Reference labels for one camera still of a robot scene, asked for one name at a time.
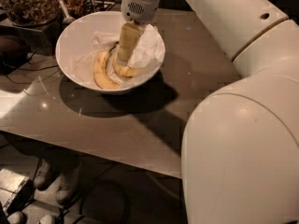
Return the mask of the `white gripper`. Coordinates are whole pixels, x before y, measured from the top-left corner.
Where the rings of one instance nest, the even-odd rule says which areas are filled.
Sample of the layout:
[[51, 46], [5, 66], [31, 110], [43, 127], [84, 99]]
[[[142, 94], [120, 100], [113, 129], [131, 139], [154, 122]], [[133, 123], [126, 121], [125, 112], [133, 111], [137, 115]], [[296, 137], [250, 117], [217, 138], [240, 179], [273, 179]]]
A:
[[160, 0], [121, 0], [121, 13], [126, 22], [121, 27], [117, 62], [126, 66], [144, 33], [144, 27], [137, 23], [150, 23], [158, 9]]

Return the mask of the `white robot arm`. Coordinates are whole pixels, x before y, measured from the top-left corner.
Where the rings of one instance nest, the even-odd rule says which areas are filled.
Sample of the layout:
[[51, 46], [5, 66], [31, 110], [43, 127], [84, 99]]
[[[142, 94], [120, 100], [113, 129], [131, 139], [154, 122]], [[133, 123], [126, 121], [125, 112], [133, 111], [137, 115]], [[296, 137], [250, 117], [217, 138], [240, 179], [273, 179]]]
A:
[[189, 224], [299, 219], [299, 27], [268, 0], [185, 0], [241, 76], [192, 112], [181, 174]]

